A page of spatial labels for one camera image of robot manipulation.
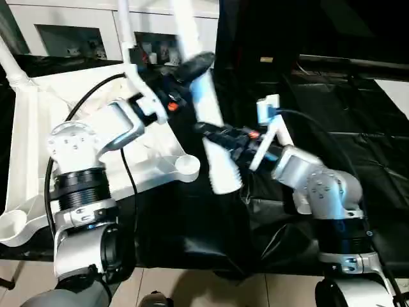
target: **table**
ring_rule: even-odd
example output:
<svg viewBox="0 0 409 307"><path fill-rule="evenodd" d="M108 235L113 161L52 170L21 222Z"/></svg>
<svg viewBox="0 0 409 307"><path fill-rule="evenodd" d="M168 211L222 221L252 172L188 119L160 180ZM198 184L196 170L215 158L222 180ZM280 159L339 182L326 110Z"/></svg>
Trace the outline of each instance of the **table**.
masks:
<svg viewBox="0 0 409 307"><path fill-rule="evenodd" d="M32 56L18 57L18 61L31 77L117 63ZM8 144L13 92L4 78L0 79L5 88L0 93L4 106L0 125L4 144ZM229 70L215 72L226 123L256 127L255 101L272 93L281 94L283 107L318 119L351 155L364 188L375 241L385 262L396 277L408 277L407 118L374 81L355 79L351 83L298 76L292 77L291 82L293 93L278 80L255 83L237 80ZM343 168L322 134L297 119L284 118L297 146L319 155L327 166ZM247 204L240 194L212 193L202 142L189 132L194 122L193 110L186 108L170 124L185 151L201 160L199 178L190 184L172 182L138 194L136 265L212 269L239 276L256 272L321 274L312 221L308 216L291 214L289 193L279 184L267 176L252 177L243 172L243 180L251 183ZM3 176L8 163L6 151L4 147L0 161ZM133 204L133 198L119 201L122 216L127 216L127 209ZM38 231L24 246L0 246L0 258L52 261L48 228Z"/></svg>

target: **silver arm segment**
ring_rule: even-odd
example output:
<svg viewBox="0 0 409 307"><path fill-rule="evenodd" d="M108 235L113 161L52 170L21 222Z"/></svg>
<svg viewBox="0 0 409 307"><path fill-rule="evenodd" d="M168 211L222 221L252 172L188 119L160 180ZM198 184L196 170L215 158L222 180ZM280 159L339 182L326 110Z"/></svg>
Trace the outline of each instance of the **silver arm segment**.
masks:
<svg viewBox="0 0 409 307"><path fill-rule="evenodd" d="M364 218L359 207L362 198L359 181L346 172L326 168L317 157L299 148L285 146L272 171L272 178L305 197L317 220L335 223L338 220L344 224L346 220ZM351 279L351 283L348 279L334 278L331 282L341 290L348 307L394 306L392 291L375 251L355 254L321 251L318 257L334 272L362 276L376 274L380 277L380 283L364 277Z"/></svg>
<svg viewBox="0 0 409 307"><path fill-rule="evenodd" d="M92 115L62 123L48 139L48 151L58 163L58 173L101 165L99 158L123 148L144 133L144 125L126 100L118 99Z"/></svg>

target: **black sheet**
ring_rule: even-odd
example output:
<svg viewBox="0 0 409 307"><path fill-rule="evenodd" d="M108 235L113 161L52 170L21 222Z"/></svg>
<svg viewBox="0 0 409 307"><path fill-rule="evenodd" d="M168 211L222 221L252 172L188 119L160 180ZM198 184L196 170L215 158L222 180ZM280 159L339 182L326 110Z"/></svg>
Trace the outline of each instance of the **black sheet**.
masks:
<svg viewBox="0 0 409 307"><path fill-rule="evenodd" d="M19 61L30 76L110 63L31 56ZM350 155L359 173L375 240L386 263L397 276L409 276L408 120L374 81L320 76L292 77L290 81L292 91L280 80L239 81L228 70L217 72L215 84L225 121L257 128L255 103L272 93L281 94L282 107L319 120ZM3 139L10 140L13 92L4 79L1 84L1 103L6 108L1 114L1 132ZM297 146L319 155L327 166L344 169L325 135L298 118L285 120ZM170 124L185 151L200 159L200 176L190 184L172 182L138 195L137 264L241 275L320 274L311 218L293 214L289 191L266 176L242 171L247 184L242 191L227 196L212 193L201 140L189 132L194 122L194 112L187 108ZM7 150L10 148L4 148L1 155L3 182L8 169ZM243 197L247 186L250 195ZM261 201L271 200L273 205L264 202L262 211L257 209L263 207L259 206ZM131 197L119 203L126 216L134 200ZM24 246L0 246L0 257L51 261L48 228L37 232Z"/></svg>

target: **black tube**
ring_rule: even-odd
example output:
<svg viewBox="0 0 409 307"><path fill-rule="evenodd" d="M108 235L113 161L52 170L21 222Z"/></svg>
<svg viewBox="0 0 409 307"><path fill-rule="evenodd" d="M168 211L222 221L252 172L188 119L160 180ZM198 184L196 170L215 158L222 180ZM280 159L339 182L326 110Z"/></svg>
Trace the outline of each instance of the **black tube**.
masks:
<svg viewBox="0 0 409 307"><path fill-rule="evenodd" d="M109 78L106 78L105 80L99 82L96 86L94 86L92 89L90 89L87 94L85 94L80 101L75 105L75 107L71 110L70 114L68 114L66 118L66 122L71 120L76 112L79 110L79 108L87 101L87 99L90 98L92 94L94 94L99 88L101 88L103 85L111 82L112 80L119 79L119 78L125 78L125 74L116 74L112 75ZM50 231L52 234L52 239L54 240L54 237L56 236L56 225L54 224L54 219L52 218L52 211L51 211L51 204L50 204L50 181L51 181L51 172L52 172L52 165L54 164L54 160L51 158L49 159L47 163L47 170L45 171L45 180L44 180L44 202L45 202L45 213L47 215L47 221L50 226Z"/></svg>
<svg viewBox="0 0 409 307"><path fill-rule="evenodd" d="M61 174L56 178L55 187L53 199L58 199L60 210L111 198L105 168L89 168Z"/></svg>

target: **tiled floor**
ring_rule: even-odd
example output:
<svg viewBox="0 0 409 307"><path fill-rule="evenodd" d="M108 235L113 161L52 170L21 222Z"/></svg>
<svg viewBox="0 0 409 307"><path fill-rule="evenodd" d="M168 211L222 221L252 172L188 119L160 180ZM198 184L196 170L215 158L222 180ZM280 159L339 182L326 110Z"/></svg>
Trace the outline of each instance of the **tiled floor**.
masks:
<svg viewBox="0 0 409 307"><path fill-rule="evenodd" d="M0 260L0 277L17 276L14 290L0 289L0 307L18 307L28 298L54 288L52 264ZM237 285L210 271L135 269L122 283L112 307L136 307L154 290L172 297L175 307L315 307L313 276L255 275ZM407 287L406 281L400 281Z"/></svg>

